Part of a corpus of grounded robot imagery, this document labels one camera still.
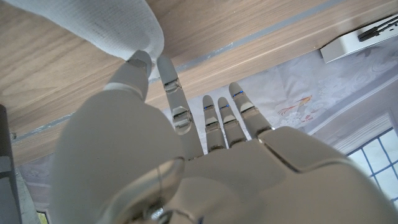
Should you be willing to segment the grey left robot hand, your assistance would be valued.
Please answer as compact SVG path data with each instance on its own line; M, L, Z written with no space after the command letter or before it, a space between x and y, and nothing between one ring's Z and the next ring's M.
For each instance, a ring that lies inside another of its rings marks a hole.
M172 62L157 61L167 119L145 98L152 60L124 62L63 130L52 166L57 223L396 223L397 210L346 156L273 128L237 83L203 102L204 153Z

